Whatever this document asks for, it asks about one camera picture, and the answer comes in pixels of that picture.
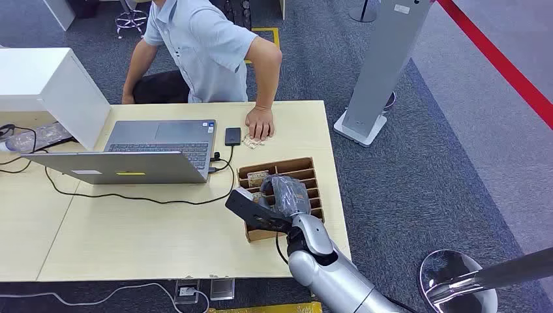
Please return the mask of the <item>person's left hand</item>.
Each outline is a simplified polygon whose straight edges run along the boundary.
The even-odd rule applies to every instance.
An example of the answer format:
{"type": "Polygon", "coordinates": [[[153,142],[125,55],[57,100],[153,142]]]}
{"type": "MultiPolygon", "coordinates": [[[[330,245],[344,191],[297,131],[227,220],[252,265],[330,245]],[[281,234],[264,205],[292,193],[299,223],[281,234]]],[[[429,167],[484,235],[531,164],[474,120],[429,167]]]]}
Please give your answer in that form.
{"type": "Polygon", "coordinates": [[[246,115],[245,125],[250,139],[263,141],[272,137],[275,131],[272,109],[255,105],[246,115]]]}

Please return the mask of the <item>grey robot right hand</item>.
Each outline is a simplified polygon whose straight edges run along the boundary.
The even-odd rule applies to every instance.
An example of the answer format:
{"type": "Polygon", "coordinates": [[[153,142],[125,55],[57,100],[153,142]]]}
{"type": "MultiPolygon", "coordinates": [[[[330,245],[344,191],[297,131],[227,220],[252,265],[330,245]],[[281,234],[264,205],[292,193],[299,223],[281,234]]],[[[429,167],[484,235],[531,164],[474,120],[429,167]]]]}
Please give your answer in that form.
{"type": "Polygon", "coordinates": [[[260,192],[266,194],[270,189],[273,191],[274,204],[269,205],[265,200],[260,200],[260,204],[272,212],[283,217],[311,213],[308,192],[300,180],[287,175],[269,175],[263,180],[260,192]]]}

